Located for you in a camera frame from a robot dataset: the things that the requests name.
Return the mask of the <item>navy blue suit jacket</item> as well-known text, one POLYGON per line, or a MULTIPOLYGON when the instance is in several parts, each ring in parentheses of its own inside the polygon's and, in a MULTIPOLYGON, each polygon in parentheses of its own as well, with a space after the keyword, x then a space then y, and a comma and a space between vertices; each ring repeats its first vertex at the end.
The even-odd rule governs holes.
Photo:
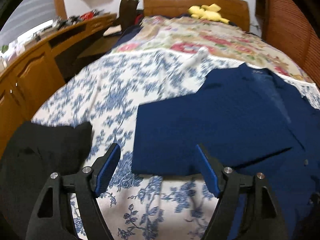
POLYGON ((319 238, 319 110, 268 69, 215 69, 194 94, 138 107, 131 170, 201 173, 204 144, 243 174, 267 176, 290 239, 319 238))

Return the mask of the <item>folded black garment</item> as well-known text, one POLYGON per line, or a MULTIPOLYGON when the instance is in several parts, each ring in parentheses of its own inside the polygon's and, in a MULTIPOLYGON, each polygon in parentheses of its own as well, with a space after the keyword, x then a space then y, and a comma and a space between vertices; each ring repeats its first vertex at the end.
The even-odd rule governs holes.
POLYGON ((80 170, 92 146, 92 125, 48 127, 24 122, 1 158, 1 214, 25 239, 35 202, 49 176, 80 170))

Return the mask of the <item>blue floral white bedsheet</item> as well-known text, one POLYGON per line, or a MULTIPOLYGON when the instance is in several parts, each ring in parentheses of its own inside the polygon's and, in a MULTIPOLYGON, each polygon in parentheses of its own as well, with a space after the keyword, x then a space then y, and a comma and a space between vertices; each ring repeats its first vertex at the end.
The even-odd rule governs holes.
MULTIPOLYGON (((55 92, 33 121, 46 126, 90 122, 92 147, 86 165, 92 165, 111 144, 120 146, 118 166, 107 190, 98 197, 115 239, 201 239, 218 202, 201 173, 159 176, 131 170, 138 107, 194 94, 212 70, 241 64, 245 63, 205 50, 193 55, 168 49, 105 55, 55 92)), ((319 110, 314 83, 273 73, 319 110)))

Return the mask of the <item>long wooden desk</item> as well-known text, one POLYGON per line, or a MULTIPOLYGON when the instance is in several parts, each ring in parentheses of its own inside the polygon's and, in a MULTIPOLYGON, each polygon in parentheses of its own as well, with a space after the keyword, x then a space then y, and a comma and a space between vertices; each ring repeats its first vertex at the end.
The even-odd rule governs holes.
POLYGON ((67 71, 55 59, 71 46, 105 31, 116 14, 104 14, 60 29, 40 40, 1 72, 1 150, 14 131, 31 120, 42 104, 65 84, 67 71))

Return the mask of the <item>red floral beige blanket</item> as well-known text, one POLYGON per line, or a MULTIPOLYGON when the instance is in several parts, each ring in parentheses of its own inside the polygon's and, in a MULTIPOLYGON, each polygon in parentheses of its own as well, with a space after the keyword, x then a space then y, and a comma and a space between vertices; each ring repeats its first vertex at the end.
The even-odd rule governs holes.
POLYGON ((117 45, 112 52, 166 48, 195 54, 205 47, 214 56, 244 61, 297 80, 313 81, 285 53, 239 27, 186 16, 145 17, 140 27, 133 38, 117 45))

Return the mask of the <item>wooden louvered wardrobe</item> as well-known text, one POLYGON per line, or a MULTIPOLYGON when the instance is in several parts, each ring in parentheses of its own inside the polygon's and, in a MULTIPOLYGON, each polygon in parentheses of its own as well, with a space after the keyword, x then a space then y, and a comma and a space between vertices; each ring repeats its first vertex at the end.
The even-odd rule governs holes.
POLYGON ((319 85, 319 37, 293 0, 255 0, 272 70, 319 85))

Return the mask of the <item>red plastic basket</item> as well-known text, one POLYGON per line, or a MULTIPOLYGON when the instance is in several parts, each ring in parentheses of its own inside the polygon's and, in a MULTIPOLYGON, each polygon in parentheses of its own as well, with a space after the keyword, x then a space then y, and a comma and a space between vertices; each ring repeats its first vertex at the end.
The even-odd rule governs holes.
POLYGON ((92 19, 94 16, 95 16, 95 12, 94 12, 94 11, 89 11, 89 12, 81 15, 80 18, 81 18, 83 21, 86 21, 86 20, 92 19))

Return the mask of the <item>grey zebra window blind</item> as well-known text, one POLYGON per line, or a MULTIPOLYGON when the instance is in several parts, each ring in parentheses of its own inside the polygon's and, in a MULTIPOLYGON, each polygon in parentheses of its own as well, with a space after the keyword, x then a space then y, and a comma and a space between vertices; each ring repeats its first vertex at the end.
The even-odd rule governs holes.
POLYGON ((23 0, 1 29, 1 45, 8 45, 23 33, 56 16, 54 0, 23 0))

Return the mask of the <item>yellow plush toy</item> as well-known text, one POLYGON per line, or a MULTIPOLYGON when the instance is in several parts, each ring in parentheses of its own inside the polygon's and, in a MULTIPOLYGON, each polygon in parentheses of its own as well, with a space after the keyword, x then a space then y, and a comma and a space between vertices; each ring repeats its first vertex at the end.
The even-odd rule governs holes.
POLYGON ((219 13, 220 10, 221 10, 221 7, 214 3, 210 6, 202 5, 200 7, 197 5, 193 5, 188 9, 188 13, 192 18, 195 18, 198 20, 208 20, 208 21, 222 22, 225 24, 229 24, 229 20, 226 18, 223 18, 219 13))

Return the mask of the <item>dark wooden chair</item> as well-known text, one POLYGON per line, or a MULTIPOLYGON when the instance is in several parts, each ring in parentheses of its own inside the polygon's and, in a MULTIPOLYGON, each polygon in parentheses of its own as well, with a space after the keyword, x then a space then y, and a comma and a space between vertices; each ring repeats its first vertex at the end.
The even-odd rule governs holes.
POLYGON ((118 18, 103 33, 103 37, 123 33, 127 28, 134 25, 137 17, 139 0, 121 0, 118 18))

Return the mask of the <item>wooden bed headboard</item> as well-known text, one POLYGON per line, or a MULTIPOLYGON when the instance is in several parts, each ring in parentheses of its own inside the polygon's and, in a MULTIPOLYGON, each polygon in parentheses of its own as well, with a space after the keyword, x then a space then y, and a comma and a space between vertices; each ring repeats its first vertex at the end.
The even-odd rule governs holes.
POLYGON ((217 4, 220 14, 243 31, 250 29, 248 3, 243 0, 143 0, 145 16, 167 16, 170 18, 186 14, 193 5, 217 4))

